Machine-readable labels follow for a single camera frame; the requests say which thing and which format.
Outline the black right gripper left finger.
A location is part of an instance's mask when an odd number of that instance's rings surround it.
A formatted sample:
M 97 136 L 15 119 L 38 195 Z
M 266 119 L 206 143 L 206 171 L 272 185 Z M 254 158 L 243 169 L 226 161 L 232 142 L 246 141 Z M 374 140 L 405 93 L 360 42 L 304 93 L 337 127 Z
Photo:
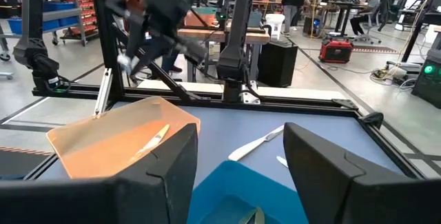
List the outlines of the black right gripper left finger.
M 114 176 L 1 183 L 1 223 L 185 223 L 197 167 L 189 123 Z

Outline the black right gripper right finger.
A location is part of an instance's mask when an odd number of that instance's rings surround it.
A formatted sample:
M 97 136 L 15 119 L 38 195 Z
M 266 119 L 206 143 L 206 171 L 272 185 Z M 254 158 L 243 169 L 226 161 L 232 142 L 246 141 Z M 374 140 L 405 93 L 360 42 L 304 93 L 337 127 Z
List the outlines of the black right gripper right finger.
M 439 223 L 440 180 L 412 179 L 286 123 L 288 168 L 310 223 Z

